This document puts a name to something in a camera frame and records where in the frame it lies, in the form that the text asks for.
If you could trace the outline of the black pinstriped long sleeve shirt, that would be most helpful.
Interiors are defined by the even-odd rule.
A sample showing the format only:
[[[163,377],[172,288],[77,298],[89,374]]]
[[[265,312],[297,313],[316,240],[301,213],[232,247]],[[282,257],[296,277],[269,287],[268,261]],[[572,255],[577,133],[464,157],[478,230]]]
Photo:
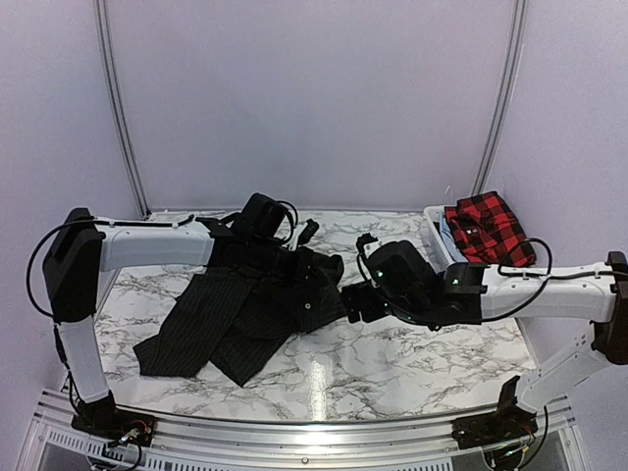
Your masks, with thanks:
[[[158,334],[134,346],[140,375],[193,378],[213,364],[242,387],[291,336],[344,317],[342,258],[308,254],[303,281],[244,266],[209,267],[193,276]]]

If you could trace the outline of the white plastic laundry basket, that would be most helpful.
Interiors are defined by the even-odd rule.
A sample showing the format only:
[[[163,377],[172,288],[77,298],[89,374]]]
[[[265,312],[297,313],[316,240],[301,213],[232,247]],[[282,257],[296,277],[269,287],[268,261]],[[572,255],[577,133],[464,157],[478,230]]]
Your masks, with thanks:
[[[427,221],[427,244],[430,250],[430,260],[437,272],[443,271],[449,265],[455,263],[444,246],[440,235],[440,217],[445,213],[445,207],[428,206],[424,209]]]

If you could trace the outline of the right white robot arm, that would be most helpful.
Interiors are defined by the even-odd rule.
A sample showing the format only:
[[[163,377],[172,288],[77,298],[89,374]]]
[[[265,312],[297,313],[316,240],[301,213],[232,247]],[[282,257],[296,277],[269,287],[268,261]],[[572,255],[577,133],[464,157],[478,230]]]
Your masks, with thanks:
[[[516,375],[500,390],[495,411],[454,420],[462,448],[513,440],[538,429],[537,415],[553,399],[611,365],[627,362],[627,258],[526,269],[457,262],[436,272],[408,240],[357,242],[362,282],[342,288],[350,322],[387,316],[435,332],[510,318],[584,319],[590,328],[536,371]]]

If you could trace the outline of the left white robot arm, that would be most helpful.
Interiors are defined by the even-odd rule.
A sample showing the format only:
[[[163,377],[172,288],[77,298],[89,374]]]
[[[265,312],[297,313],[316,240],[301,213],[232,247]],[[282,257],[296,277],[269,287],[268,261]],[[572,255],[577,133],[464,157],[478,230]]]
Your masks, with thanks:
[[[206,268],[221,248],[244,250],[244,264],[285,281],[304,281],[311,271],[305,246],[318,232],[296,208],[261,193],[222,217],[191,213],[177,219],[130,221],[98,217],[85,207],[42,238],[41,271],[60,362],[72,392],[72,425],[114,437],[154,418],[118,405],[104,371],[96,324],[113,286],[124,272],[155,267]]]

